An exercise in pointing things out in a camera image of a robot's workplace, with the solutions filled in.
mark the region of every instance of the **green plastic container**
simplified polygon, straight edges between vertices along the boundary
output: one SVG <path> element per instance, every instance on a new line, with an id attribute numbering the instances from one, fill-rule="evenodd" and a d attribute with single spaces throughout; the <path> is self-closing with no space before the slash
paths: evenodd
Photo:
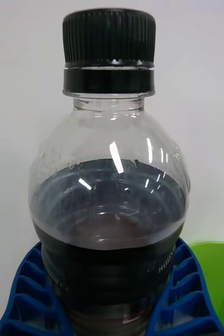
<path id="1" fill-rule="evenodd" d="M 212 304 L 224 326 L 224 243 L 205 242 L 190 247 L 200 262 Z"/>

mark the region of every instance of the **white wall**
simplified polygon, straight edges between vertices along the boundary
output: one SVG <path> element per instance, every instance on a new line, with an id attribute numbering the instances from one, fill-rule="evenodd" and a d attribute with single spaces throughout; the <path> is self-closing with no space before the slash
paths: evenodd
<path id="1" fill-rule="evenodd" d="M 61 93 L 62 19 L 90 6 L 156 18 L 156 96 L 146 105 L 187 156 L 192 187 L 182 236 L 224 240 L 224 0 L 0 0 L 0 317 L 15 271 L 38 240 L 29 166 L 72 108 Z"/>

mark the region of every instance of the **clear plastic bottle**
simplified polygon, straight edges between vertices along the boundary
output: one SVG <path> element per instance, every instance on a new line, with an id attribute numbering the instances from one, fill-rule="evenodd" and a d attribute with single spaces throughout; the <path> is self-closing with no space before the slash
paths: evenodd
<path id="1" fill-rule="evenodd" d="M 31 217 L 76 334 L 140 335 L 172 270 L 190 190 L 179 147 L 144 111 L 155 21 L 76 12 L 63 41 L 74 110 L 31 167 Z"/>

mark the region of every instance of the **bottle cap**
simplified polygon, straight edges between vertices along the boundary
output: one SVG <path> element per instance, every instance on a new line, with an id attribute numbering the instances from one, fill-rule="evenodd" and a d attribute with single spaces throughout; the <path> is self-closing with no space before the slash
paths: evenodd
<path id="1" fill-rule="evenodd" d="M 132 9 L 89 9 L 63 20 L 63 93 L 154 94 L 155 20 Z"/>

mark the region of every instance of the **dark liquid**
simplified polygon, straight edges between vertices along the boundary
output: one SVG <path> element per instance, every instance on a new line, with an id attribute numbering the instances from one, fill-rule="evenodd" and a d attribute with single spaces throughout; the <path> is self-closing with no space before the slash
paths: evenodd
<path id="1" fill-rule="evenodd" d="M 31 201 L 52 287 L 79 335 L 140 335 L 172 269 L 184 193 L 159 169 L 122 165 L 64 169 Z"/>

